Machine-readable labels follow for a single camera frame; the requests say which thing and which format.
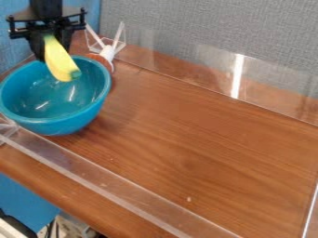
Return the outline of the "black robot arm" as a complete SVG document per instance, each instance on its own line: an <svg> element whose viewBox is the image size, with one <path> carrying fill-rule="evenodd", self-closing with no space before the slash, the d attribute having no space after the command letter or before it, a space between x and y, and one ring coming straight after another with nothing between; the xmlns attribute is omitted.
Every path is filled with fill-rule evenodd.
<svg viewBox="0 0 318 238"><path fill-rule="evenodd" d="M6 16L9 38L25 38L38 61L44 61L44 37L52 35L69 50L74 31L85 29L82 7L66 7L62 0L28 0L28 7Z"/></svg>

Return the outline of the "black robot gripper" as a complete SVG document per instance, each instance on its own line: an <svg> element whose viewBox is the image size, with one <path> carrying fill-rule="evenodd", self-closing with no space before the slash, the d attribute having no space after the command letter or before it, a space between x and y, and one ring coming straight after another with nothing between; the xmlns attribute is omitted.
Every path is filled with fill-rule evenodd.
<svg viewBox="0 0 318 238"><path fill-rule="evenodd" d="M40 14L32 7L26 7L6 16L9 38L26 38L36 59L44 61L41 33L53 33L62 48L69 51L73 32L85 28L85 14L82 7L44 7Z"/></svg>

